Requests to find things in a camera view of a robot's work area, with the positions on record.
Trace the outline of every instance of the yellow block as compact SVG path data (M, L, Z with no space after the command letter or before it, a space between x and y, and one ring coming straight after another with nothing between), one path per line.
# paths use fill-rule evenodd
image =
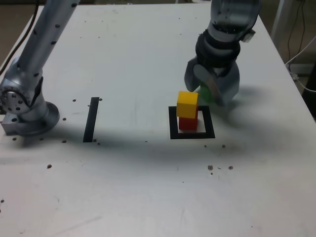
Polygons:
M177 117L194 119L198 105L198 93L180 91L177 101Z

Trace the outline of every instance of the cable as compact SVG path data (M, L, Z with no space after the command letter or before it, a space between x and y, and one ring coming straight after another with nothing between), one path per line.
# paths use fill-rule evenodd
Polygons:
M288 60L290 60L290 58L291 58L290 41L291 41L291 37L292 37L293 31L294 31L294 28L295 28L295 25L296 25L296 22L297 22L297 19L298 19L298 13L300 11L300 7L301 7L302 3L303 2L300 2L299 6L297 8L295 21L294 21L294 24L293 24L291 32L290 32L290 36L289 36L288 41L287 41Z
M39 4L40 4L40 0L36 1L36 5L35 5L35 10L34 10L34 14L32 17L32 20L30 22L30 25L27 29L27 31L25 32L25 34L23 35L23 37L21 38L21 40L19 41L19 43L16 45L16 47L12 50L12 52L10 53L9 57L7 58L6 62L4 63L2 69L0 70L0 76L2 75L2 73L4 72L5 68L8 66L11 58L13 57L13 55L15 54L15 52L18 50L18 48L21 46L21 44L23 43L23 41L26 39L26 37L28 36L31 28L34 25L35 19L36 19L36 15L38 13L38 9L39 9Z
M302 48L302 44L303 44L303 40L304 40L304 35L305 35L305 16L304 16L304 5L306 3L306 0L303 0L303 4L301 7L301 12L302 12L302 18L303 18L303 33L302 33L302 37L301 37L301 42L300 42L300 47L297 51L297 54L301 51ZM288 68L289 71L291 71L291 64L294 63L295 59L293 60L293 62L289 63Z
M308 89L308 88L306 88L302 83L301 83L301 81L300 80L296 80L300 85L301 85L301 87L303 87L305 90L307 90L307 91L309 91L309 92L314 92L314 93L316 93L316 90L311 90L311 89Z
M293 61L297 56L299 56L301 53L303 53L304 51L305 51L305 49L307 49L312 43L313 43L313 41L316 39L316 36L311 40L311 42L309 42L309 44L305 47L305 48L303 48L303 50L301 51L301 52L299 52L298 54L296 54L296 56L294 56L292 59L290 59L285 65L287 65L287 64L289 64L291 61ZM308 89L308 88L306 88L301 82L300 82L300 80L299 79L297 79L297 80L295 80L295 81L297 81L305 90L307 90L307 91L309 91L309 92L315 92L316 93L316 91L315 90L311 90L311 89Z
M299 52L298 54L296 54L296 56L294 56L292 59L290 59L285 65L289 64L291 61L293 61L297 56L299 56L301 53L303 53L305 51L305 49L308 48L308 46L311 45L311 43L313 43L313 41L316 39L316 36L311 40L311 42L309 42L309 44L303 48L303 50L301 52Z

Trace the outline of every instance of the black tape strip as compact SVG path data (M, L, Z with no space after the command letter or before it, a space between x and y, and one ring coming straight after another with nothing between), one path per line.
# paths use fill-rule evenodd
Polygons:
M95 126L95 120L97 119L98 106L99 106L99 97L92 97L90 106L89 106L87 123L85 125L83 142L92 142L93 140L94 126Z

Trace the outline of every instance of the green block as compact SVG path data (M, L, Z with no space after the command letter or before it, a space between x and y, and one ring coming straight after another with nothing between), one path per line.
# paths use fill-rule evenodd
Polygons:
M200 85L199 96L206 103L213 103L214 102L214 98L212 96L212 93L209 91L209 89L207 88L207 86L205 84Z

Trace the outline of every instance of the black cable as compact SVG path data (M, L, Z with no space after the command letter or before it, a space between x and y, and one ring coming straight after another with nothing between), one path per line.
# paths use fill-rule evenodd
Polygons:
M291 30L290 36L289 36L288 41L287 41L288 60L289 60L289 61L290 61L290 59L291 59L290 41L291 41L291 37L292 37L293 31L294 31L294 28L295 28L295 25L296 25L296 22L297 22L297 19L298 19L298 14L299 14L300 7L301 7L302 3L303 3L303 2L300 2L300 5L299 5L298 8L297 8L297 12L296 12L296 16L295 16L295 21L294 21L294 24L293 24L293 26L292 26L292 30Z
M26 37L28 36L31 28L34 25L35 19L36 19L36 15L38 13L38 9L39 9L39 4L40 4L40 0L36 1L36 5L35 5L35 10L34 10L34 14L33 14L33 18L31 20L31 23L27 29L27 31L25 32L25 34L23 35L23 37L21 38L20 42L16 45L16 47L13 49L13 51L10 53L9 57L7 58L5 64L3 65L1 71L0 71L0 76L2 75L2 73L4 72L5 68L8 66L11 58L13 57L13 55L15 54L15 52L18 50L18 48L21 46L21 44L23 43L23 41L26 39Z
M302 37L301 37L300 47L299 47L299 49L298 49L297 54L299 54L299 53L301 52L302 44L303 44L303 39L304 39L304 34L305 34L305 16L304 16L304 5L305 5L305 3L306 3L306 0L303 0L303 4L302 4L302 7L301 7L302 18L303 18L303 33L302 33ZM288 64L289 69L290 69L290 67L291 67L291 64L294 63L295 60L296 60L296 58L294 58L293 61Z

